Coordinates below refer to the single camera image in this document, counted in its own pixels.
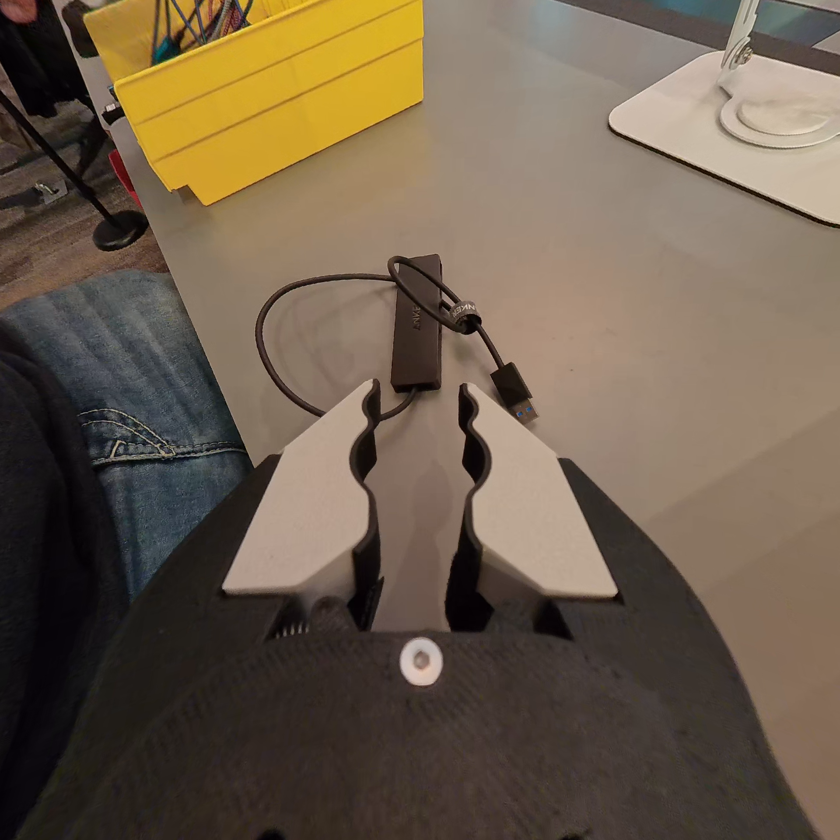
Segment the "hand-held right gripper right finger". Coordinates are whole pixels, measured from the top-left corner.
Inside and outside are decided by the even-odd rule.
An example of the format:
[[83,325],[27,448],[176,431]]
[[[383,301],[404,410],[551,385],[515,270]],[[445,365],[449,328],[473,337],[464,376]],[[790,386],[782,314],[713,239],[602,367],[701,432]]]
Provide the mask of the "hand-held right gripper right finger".
[[610,602],[619,589],[560,458],[477,385],[458,391],[467,492],[447,582],[451,631],[481,631],[508,602]]

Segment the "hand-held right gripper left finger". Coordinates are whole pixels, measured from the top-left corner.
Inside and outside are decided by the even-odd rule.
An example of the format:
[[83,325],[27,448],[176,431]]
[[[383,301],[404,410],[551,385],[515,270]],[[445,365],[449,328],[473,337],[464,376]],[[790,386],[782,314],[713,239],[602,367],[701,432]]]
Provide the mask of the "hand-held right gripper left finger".
[[382,594],[375,499],[381,386],[364,381],[280,453],[223,582],[226,595],[290,595],[311,609],[324,597],[370,630]]

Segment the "black usb hub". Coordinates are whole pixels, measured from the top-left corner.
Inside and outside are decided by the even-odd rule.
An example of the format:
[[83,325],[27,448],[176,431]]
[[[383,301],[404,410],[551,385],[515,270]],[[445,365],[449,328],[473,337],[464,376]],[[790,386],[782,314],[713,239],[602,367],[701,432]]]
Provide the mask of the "black usb hub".
[[[443,279],[438,254],[410,258],[436,280]],[[442,291],[425,276],[406,266],[397,267],[404,284],[430,308],[438,309]],[[397,289],[392,351],[391,385],[396,393],[437,391],[442,385],[443,326]]]

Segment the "yellow plastic bin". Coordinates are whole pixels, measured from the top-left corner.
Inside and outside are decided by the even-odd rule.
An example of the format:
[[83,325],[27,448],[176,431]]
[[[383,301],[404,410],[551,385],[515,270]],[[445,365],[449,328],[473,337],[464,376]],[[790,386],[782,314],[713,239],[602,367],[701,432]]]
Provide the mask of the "yellow plastic bin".
[[143,2],[83,22],[167,191],[205,206],[424,98],[420,1]]

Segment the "black floor stand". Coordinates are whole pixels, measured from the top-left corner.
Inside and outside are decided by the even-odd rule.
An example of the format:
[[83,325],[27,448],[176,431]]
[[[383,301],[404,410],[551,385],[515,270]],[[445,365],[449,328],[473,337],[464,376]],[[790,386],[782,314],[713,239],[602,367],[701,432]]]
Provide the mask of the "black floor stand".
[[148,230],[147,217],[136,210],[122,210],[111,213],[100,200],[98,194],[69,165],[58,152],[36,130],[28,118],[19,111],[11,99],[1,92],[1,104],[16,125],[48,157],[77,192],[98,212],[101,222],[92,233],[93,244],[102,252],[125,249],[137,242]]

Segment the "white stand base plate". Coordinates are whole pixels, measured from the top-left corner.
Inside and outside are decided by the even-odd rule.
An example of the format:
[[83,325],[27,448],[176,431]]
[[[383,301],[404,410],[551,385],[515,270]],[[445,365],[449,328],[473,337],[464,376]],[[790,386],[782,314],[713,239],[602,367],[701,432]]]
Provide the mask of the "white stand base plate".
[[[839,224],[838,76],[754,57],[724,73],[721,52],[693,59],[617,106],[626,140],[835,228]],[[743,121],[760,104],[800,107],[809,131]]]

